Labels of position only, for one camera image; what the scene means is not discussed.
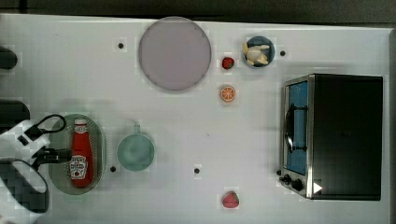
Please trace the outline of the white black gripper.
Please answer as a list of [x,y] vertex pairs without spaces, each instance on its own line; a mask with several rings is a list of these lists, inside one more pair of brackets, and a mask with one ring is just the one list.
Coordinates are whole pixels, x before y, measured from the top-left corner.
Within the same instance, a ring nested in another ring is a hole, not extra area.
[[60,157],[60,156],[72,156],[71,149],[54,149],[45,148],[50,144],[48,136],[38,128],[35,124],[21,124],[20,130],[17,134],[17,143],[20,147],[21,159],[32,164],[39,156],[42,155],[53,155],[55,157],[42,157],[37,158],[37,163],[64,163],[71,161],[72,157]]

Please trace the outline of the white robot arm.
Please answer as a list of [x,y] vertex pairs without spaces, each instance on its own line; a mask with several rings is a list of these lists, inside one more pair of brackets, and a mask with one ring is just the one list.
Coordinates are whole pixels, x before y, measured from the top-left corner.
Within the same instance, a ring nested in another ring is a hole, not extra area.
[[1,224],[34,224],[50,207],[50,189],[39,173],[48,163],[71,160],[70,149],[50,148],[50,133],[40,129],[44,120],[34,124],[24,120],[1,134]]

